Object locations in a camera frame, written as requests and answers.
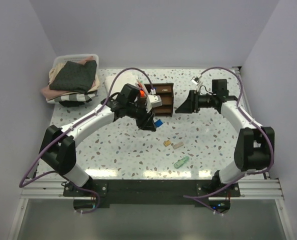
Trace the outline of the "red gel pen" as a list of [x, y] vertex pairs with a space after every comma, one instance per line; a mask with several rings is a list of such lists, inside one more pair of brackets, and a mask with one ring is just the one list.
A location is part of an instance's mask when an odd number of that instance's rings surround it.
[[138, 87], [140, 88], [141, 91], [144, 91], [144, 86], [138, 79], [136, 80], [136, 84], [138, 85]]

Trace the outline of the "green transparent utility knife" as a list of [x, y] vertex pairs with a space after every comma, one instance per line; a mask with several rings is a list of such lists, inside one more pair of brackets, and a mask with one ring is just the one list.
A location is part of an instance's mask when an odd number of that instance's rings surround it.
[[179, 159], [177, 162], [175, 162], [173, 166], [176, 169], [179, 169], [179, 168], [181, 168], [189, 160], [190, 160], [190, 158], [188, 156], [185, 156], [185, 157]]

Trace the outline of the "beige eraser block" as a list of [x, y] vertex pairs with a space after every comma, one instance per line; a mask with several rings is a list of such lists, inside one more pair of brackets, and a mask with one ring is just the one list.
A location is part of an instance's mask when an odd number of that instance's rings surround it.
[[184, 145], [184, 143], [181, 141], [181, 142], [178, 142], [176, 144], [173, 144], [172, 147], [173, 147], [174, 150], [176, 150], [176, 149], [182, 147], [183, 145]]

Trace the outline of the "blue grey pencil sharpener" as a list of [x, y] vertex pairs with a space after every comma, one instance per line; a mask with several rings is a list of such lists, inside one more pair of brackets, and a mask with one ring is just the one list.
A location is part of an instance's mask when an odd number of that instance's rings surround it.
[[163, 125], [163, 121], [161, 119], [158, 119], [154, 122], [154, 125], [156, 128], [159, 128]]

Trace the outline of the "small gold eraser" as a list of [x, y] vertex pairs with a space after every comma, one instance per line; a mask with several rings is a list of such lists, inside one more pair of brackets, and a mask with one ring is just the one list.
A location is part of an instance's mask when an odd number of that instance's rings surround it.
[[164, 141], [163, 144], [164, 144], [165, 147], [167, 147], [167, 146], [171, 145], [172, 143], [171, 143], [170, 140], [166, 140], [166, 141]]

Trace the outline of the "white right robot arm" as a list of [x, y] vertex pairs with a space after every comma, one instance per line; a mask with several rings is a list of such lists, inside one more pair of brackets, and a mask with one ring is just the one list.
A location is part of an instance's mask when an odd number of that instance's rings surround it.
[[238, 98], [229, 94], [226, 79], [212, 80], [210, 94], [190, 90], [187, 99], [175, 112], [192, 114], [208, 108], [217, 110], [238, 134], [233, 161], [225, 168], [216, 171], [210, 184], [203, 188], [208, 193], [221, 197], [229, 191], [229, 185], [245, 175], [262, 174], [272, 167], [275, 131], [272, 127], [264, 127], [253, 120], [238, 106]]

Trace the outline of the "orange black highlighter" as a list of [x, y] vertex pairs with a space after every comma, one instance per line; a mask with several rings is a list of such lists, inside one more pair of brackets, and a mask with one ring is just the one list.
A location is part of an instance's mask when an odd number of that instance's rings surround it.
[[147, 95], [143, 90], [140, 90], [140, 97], [145, 98]]

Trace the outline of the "brown wooden desk organizer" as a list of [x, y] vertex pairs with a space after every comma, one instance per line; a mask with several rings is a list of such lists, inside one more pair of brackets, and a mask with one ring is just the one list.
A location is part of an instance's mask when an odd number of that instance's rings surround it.
[[162, 105], [155, 107], [156, 117], [172, 117], [174, 110], [174, 84], [171, 83], [154, 83], [154, 89], [157, 95], [161, 97]]

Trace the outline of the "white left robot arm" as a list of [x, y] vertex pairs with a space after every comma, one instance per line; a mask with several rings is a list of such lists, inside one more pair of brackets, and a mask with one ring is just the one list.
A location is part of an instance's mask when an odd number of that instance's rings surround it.
[[150, 94], [142, 103], [137, 100], [139, 93], [137, 87], [127, 83], [120, 92], [108, 96], [85, 116], [62, 127], [49, 126], [42, 141], [39, 159], [70, 181], [80, 196], [89, 195], [95, 189], [93, 179], [78, 165], [76, 147], [100, 128], [123, 117], [134, 119], [140, 130], [156, 131], [153, 108], [162, 103], [161, 98]]

